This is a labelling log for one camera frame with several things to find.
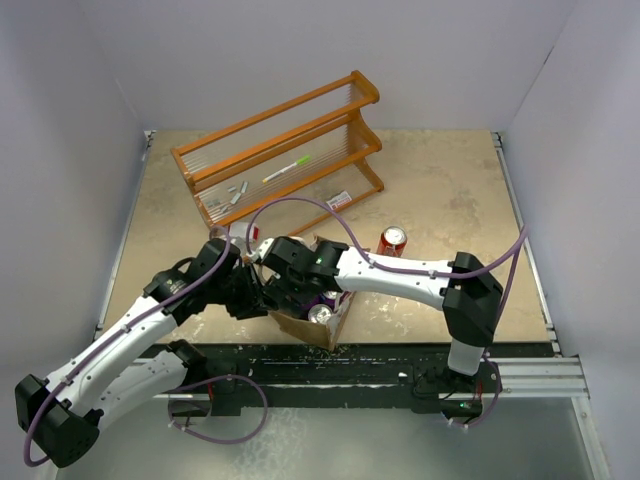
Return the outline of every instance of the cardboard box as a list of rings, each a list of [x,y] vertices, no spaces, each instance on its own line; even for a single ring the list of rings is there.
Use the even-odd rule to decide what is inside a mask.
[[[325,239],[314,235],[314,241],[310,248],[315,250],[316,245],[322,240]],[[305,343],[333,351],[340,337],[342,327],[347,321],[347,315],[354,296],[355,293],[353,292],[344,292],[336,299],[334,313],[326,325],[300,320],[280,312],[270,312],[269,315],[278,322],[280,330],[283,332]]]

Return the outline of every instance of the silver can lid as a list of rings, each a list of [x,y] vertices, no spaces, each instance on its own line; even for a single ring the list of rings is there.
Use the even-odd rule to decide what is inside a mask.
[[[389,227],[384,231],[384,239],[391,245],[402,245],[407,240],[407,234],[400,227]]]
[[[320,303],[311,307],[308,318],[310,322],[326,325],[331,318],[331,315],[333,315],[331,309]]]

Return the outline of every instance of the wooden rack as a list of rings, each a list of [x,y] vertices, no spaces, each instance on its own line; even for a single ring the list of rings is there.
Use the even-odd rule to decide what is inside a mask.
[[[375,86],[353,71],[171,152],[210,227],[228,226],[270,200],[332,178],[338,170],[353,165],[370,188],[338,206],[336,211],[340,211],[384,189],[366,161],[367,155],[379,151],[382,144],[360,114],[363,106],[378,99]],[[308,160],[263,182],[269,174],[301,158]],[[329,214],[311,219],[289,234],[295,235],[327,217]]]

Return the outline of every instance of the pen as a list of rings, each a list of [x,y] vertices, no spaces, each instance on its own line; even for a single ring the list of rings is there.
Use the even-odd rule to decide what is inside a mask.
[[[287,165],[286,167],[281,168],[277,172],[272,173],[271,175],[266,177],[264,180],[262,180],[262,183],[267,183],[268,181],[273,180],[276,177],[279,177],[283,173],[288,172],[292,168],[295,168],[298,165],[302,165],[304,163],[307,163],[310,159],[311,159],[311,155],[305,155],[304,157],[302,157],[302,158],[296,160],[295,162],[293,162],[291,165]]]

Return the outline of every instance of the beige tabletop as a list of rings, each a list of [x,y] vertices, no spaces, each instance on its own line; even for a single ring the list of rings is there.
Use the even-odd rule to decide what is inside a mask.
[[[157,133],[105,327],[113,325],[126,312],[155,273],[181,258],[197,254],[206,241],[207,227],[169,149],[207,133]],[[518,228],[488,131],[378,130],[375,133],[382,140],[383,148],[368,161],[385,182],[385,190],[343,212],[363,246],[375,249],[380,232],[389,225],[399,225],[408,234],[405,258],[453,259],[456,252],[466,251],[487,264],[511,246],[518,236]],[[357,188],[356,179],[347,178],[348,173],[344,175],[344,183]],[[272,210],[265,211],[257,221],[266,236],[287,233],[288,226],[282,219],[291,222],[308,214],[305,208],[293,204],[281,204]],[[311,239],[313,233],[348,242],[342,227],[333,219],[302,236]],[[531,267],[526,256],[520,258],[496,341],[548,341]],[[503,285],[508,268],[506,264],[494,272]],[[280,332],[269,317],[237,321],[218,305],[207,307],[162,341],[178,338],[198,343],[298,343]],[[450,339],[442,312],[398,297],[359,293],[339,342],[447,342]]]

